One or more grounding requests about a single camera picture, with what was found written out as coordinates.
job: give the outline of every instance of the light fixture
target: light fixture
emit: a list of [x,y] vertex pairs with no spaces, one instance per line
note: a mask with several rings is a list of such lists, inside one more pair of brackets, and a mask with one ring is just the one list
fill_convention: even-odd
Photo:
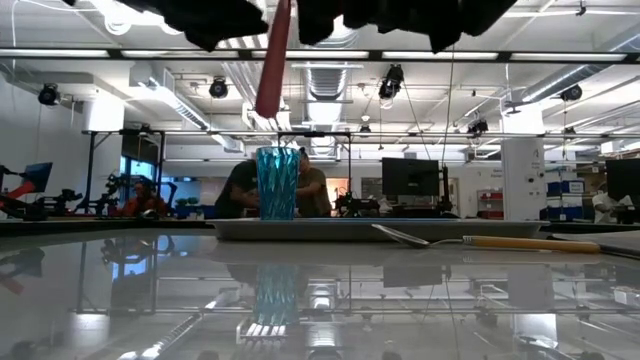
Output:
[[0,49],[0,57],[28,58],[28,57],[79,57],[79,58],[108,58],[106,50],[82,49]]
[[[263,58],[267,55],[266,51],[253,51],[253,57]],[[366,59],[369,57],[368,51],[353,50],[288,50],[287,59],[329,59],[329,60],[349,60],[349,59]]]
[[383,51],[383,59],[406,59],[406,60],[495,60],[498,58],[497,52],[454,52],[448,51],[434,54],[428,51]]
[[520,61],[620,61],[626,54],[591,53],[513,53],[511,60]]
[[364,69],[362,64],[321,64],[321,63],[296,63],[291,64],[292,69]]
[[402,88],[400,84],[403,82],[404,71],[402,71],[402,66],[399,64],[391,64],[389,71],[387,71],[387,75],[382,81],[382,85],[380,85],[380,90],[378,91],[380,100],[393,99],[398,92],[400,92],[400,89]]
[[38,102],[45,106],[56,106],[60,104],[60,93],[58,84],[44,84],[38,94]]
[[122,56],[126,58],[159,58],[180,59],[185,57],[198,57],[203,59],[234,59],[238,57],[237,51],[218,50],[206,52],[197,49],[183,50],[123,50]]
[[224,76],[215,76],[213,83],[209,87],[209,94],[214,99],[224,99],[229,94],[229,88],[225,82],[227,79]]

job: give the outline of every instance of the person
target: person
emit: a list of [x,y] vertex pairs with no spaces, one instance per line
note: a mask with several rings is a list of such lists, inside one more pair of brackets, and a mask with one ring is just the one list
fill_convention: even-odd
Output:
[[301,217],[330,217],[331,202],[327,192],[327,178],[320,169],[311,166],[305,148],[300,148],[298,176],[298,213]]
[[139,216],[147,210],[153,210],[158,216],[167,215],[167,204],[151,190],[151,184],[138,181],[133,186],[136,197],[129,199],[120,213],[123,216]]
[[258,164],[254,159],[236,165],[216,201],[216,218],[241,218],[245,209],[260,207],[258,192]]
[[631,206],[633,203],[628,196],[623,197],[619,201],[610,197],[606,184],[600,187],[599,193],[593,197],[593,209],[595,210],[596,224],[616,223],[616,207]]

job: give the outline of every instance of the red handle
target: red handle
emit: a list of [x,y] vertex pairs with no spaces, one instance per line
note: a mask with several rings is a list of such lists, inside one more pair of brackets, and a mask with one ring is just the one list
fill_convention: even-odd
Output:
[[280,110],[282,77],[287,58],[287,41],[291,21],[291,0],[280,0],[271,26],[269,47],[262,67],[260,86],[256,98],[256,112],[266,119],[276,117]]

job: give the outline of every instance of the cable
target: cable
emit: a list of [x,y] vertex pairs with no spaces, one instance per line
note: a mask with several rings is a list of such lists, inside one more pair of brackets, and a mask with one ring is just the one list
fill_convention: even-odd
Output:
[[447,135],[449,134],[449,122],[451,121],[451,95],[453,93],[453,67],[455,65],[455,56],[456,54],[456,46],[453,45],[451,48],[451,71],[449,74],[449,94],[447,94],[448,104],[447,104],[447,126],[444,128],[444,143],[442,144],[442,165],[444,166],[444,154],[445,150],[447,150]]
[[407,93],[407,100],[409,100],[409,106],[411,107],[411,114],[413,114],[413,121],[416,123],[416,127],[418,128],[418,132],[420,133],[420,140],[422,140],[422,146],[424,146],[424,151],[427,152],[427,157],[431,160],[431,154],[429,154],[429,149],[427,148],[427,143],[424,142],[424,134],[422,133],[422,129],[420,128],[420,122],[418,121],[418,117],[416,116],[416,112],[413,109],[413,103],[411,101],[411,96],[409,96],[409,89],[407,88],[407,83],[404,82],[404,91]]

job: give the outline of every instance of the metal tray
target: metal tray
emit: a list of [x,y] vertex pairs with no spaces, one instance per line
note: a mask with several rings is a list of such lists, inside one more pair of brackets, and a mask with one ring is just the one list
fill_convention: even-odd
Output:
[[534,237],[542,221],[463,219],[259,219],[214,220],[221,240],[250,241],[389,241],[371,224],[381,224],[427,241],[461,239],[464,235]]

